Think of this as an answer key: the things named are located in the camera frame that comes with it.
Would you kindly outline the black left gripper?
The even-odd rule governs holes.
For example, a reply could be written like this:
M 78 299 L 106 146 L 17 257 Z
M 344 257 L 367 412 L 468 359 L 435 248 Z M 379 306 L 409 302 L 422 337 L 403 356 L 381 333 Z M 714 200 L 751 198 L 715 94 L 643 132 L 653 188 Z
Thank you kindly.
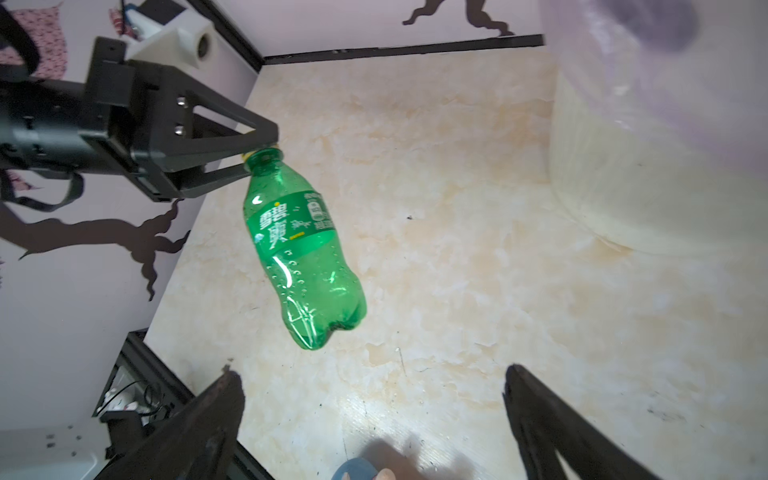
M 85 82 L 1 85 L 1 168 L 68 180 L 126 178 L 153 201 L 198 198 L 246 178 L 242 164 L 203 165 L 279 140 L 273 121 L 182 70 L 129 60 L 124 42 L 95 41 Z

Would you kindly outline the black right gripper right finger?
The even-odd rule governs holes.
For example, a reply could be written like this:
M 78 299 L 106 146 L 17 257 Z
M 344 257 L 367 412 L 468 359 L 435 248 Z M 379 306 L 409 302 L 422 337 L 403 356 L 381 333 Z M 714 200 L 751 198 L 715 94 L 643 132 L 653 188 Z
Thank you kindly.
M 565 479 L 566 462 L 581 479 L 655 479 L 520 364 L 506 371 L 507 417 L 527 477 Z

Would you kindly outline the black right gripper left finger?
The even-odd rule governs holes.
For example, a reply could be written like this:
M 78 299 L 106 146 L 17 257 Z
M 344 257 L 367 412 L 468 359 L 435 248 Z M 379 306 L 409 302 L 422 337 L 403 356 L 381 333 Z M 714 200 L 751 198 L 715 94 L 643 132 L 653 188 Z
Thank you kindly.
M 173 417 L 148 433 L 135 411 L 100 421 L 112 445 L 99 479 L 224 479 L 245 406 L 241 377 L 223 374 Z

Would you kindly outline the green bottle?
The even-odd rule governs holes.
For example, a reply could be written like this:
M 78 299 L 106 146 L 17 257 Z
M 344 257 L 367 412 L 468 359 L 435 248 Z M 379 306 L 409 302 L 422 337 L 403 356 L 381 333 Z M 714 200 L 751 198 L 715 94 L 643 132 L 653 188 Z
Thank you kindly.
M 243 217 L 284 325 L 305 350 L 319 350 L 367 312 L 362 284 L 348 266 L 319 191 L 284 162 L 277 147 L 243 156 L 250 175 Z

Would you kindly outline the white bin pink liner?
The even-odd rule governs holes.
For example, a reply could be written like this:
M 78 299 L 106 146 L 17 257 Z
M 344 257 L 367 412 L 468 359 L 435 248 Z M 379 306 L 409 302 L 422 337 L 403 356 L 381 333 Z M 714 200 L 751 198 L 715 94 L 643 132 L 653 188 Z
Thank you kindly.
M 696 255 L 767 243 L 767 5 L 544 1 L 553 190 L 593 233 Z

